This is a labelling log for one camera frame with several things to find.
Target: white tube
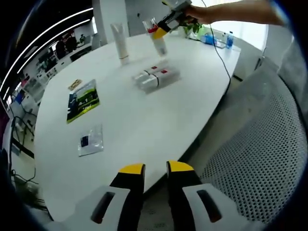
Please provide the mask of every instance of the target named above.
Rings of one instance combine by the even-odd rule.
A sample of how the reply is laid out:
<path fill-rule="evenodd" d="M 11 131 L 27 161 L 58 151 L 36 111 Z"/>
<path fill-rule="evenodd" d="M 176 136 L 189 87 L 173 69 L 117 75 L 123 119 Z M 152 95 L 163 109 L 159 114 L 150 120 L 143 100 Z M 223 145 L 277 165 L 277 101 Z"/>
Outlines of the white tube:
<path fill-rule="evenodd" d="M 129 56 L 126 48 L 126 39 L 124 37 L 124 27 L 122 23 L 112 23 L 110 24 L 110 27 L 115 37 L 115 46 L 121 64 L 128 64 Z"/>

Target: green plant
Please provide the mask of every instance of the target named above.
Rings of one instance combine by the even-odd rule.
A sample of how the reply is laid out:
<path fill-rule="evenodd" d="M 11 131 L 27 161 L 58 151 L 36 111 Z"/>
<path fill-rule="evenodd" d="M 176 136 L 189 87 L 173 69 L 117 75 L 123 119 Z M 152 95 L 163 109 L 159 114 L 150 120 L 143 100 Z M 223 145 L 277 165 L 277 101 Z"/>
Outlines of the green plant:
<path fill-rule="evenodd" d="M 200 23 L 186 24 L 183 25 L 183 28 L 186 34 L 188 34 L 191 31 L 191 29 L 193 30 L 193 33 L 197 34 L 199 30 L 202 28 L 202 24 Z"/>

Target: human hand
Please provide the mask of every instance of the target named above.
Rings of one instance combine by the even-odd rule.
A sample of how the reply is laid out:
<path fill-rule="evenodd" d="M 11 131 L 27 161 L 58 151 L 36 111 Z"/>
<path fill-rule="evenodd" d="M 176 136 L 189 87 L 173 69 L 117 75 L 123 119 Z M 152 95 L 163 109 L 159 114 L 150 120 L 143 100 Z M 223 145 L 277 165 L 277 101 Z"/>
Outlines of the human hand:
<path fill-rule="evenodd" d="M 200 24 L 210 24 L 212 19 L 205 7 L 190 6 L 185 11 L 186 15 L 196 18 Z"/>

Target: white table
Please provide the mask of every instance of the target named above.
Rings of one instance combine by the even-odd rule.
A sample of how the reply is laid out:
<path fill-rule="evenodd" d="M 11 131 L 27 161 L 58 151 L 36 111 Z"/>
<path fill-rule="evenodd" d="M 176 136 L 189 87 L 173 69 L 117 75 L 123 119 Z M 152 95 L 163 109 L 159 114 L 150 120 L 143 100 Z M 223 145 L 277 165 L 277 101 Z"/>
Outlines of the white table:
<path fill-rule="evenodd" d="M 166 161 L 178 160 L 198 136 L 226 91 L 229 78 L 214 47 L 175 37 L 165 38 L 168 60 L 180 80 L 150 94 L 131 77 L 156 64 L 159 57 L 149 37 L 127 39 L 130 64 L 121 66 L 114 44 L 73 62 L 47 85 L 35 130 L 37 176 L 54 220 L 74 213 L 78 201 L 118 170 L 145 163 L 145 191 L 166 173 Z M 240 50 L 219 50 L 233 74 Z M 77 78 L 97 81 L 101 104 L 66 123 L 69 90 Z M 104 151 L 78 156 L 81 131 L 103 125 Z"/>

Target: white wall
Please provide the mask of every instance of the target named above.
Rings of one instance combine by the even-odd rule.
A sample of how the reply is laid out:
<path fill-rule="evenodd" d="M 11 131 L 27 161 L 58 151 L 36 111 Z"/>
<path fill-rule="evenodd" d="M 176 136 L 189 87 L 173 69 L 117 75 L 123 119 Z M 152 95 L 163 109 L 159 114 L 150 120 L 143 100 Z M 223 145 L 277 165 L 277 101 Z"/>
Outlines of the white wall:
<path fill-rule="evenodd" d="M 130 36 L 145 33 L 142 21 L 154 17 L 159 22 L 169 12 L 169 7 L 165 6 L 161 0 L 126 0 L 125 2 Z"/>
<path fill-rule="evenodd" d="M 281 65 L 284 51 L 292 41 L 292 33 L 285 27 L 269 25 L 265 56 L 277 65 Z"/>
<path fill-rule="evenodd" d="M 92 36 L 94 34 L 92 22 L 89 22 L 83 26 L 77 27 L 74 29 L 75 37 L 77 41 L 79 41 L 81 35 L 83 34 L 85 37 Z"/>
<path fill-rule="evenodd" d="M 105 28 L 103 25 L 103 16 L 101 12 L 101 0 L 92 0 L 93 13 L 95 18 L 95 24 L 97 28 L 97 32 L 100 37 L 100 45 L 107 44 L 107 38 L 105 34 Z"/>
<path fill-rule="evenodd" d="M 122 23 L 124 34 L 126 37 L 129 37 L 125 0 L 92 0 L 92 5 L 94 7 L 95 22 L 100 37 L 103 38 L 105 36 L 107 43 L 114 41 L 114 36 L 110 28 L 111 23 Z"/>

